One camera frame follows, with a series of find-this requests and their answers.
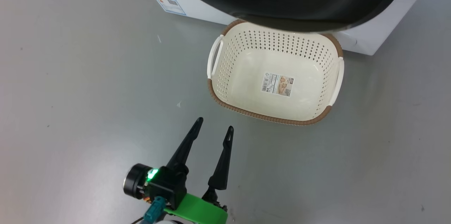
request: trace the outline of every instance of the green plastic part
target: green plastic part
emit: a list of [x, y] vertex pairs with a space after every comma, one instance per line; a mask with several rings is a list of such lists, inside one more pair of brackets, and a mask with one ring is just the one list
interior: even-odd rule
[[221, 208], [191, 194], [186, 194], [177, 210], [165, 211], [198, 224], [225, 224], [228, 216]]

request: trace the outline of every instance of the product label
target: product label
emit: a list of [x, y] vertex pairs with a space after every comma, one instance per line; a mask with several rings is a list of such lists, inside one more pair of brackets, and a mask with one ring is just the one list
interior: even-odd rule
[[186, 15], [177, 0], [157, 0], [161, 7], [169, 13]]
[[271, 94], [280, 94], [290, 97], [293, 88], [294, 78], [278, 75], [274, 73], [265, 73], [261, 90]]

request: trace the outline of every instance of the white basket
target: white basket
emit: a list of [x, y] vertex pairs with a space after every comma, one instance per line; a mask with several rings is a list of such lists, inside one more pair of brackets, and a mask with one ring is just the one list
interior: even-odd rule
[[[208, 86], [223, 107], [278, 123], [308, 125], [330, 111], [344, 67], [343, 51], [332, 35], [237, 20], [211, 48]], [[291, 79], [293, 84], [284, 85]]]

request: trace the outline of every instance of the gray floor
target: gray floor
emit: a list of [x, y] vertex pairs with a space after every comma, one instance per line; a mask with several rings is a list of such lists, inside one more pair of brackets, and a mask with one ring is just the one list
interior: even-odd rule
[[374, 57], [346, 53], [332, 112], [305, 127], [213, 101], [222, 25], [155, 0], [0, 4], [1, 223], [132, 222], [148, 205], [123, 194], [127, 170], [165, 164], [199, 116], [195, 195], [235, 127], [229, 223], [451, 222], [450, 0], [417, 1]]

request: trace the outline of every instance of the basket handle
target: basket handle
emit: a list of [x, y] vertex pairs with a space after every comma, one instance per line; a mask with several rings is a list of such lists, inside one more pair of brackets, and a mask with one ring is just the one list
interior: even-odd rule
[[340, 92], [341, 83], [343, 82], [343, 75], [345, 73], [345, 62], [343, 60], [343, 57], [339, 57], [338, 59], [338, 77], [337, 82], [335, 83], [334, 92], [332, 93], [332, 97], [329, 102], [330, 106], [334, 105], [337, 99], [338, 93]]
[[[224, 45], [223, 35], [218, 36], [216, 38], [216, 41], [213, 43], [213, 46], [211, 46], [210, 55], [208, 55], [208, 63], [206, 65], [206, 76], [211, 79], [211, 75], [213, 75], [216, 71], [216, 66], [218, 65], [219, 61], [219, 55], [221, 55], [222, 46]], [[215, 61], [213, 61], [213, 57], [215, 55], [216, 49], [218, 48], [218, 53], [216, 55]]]

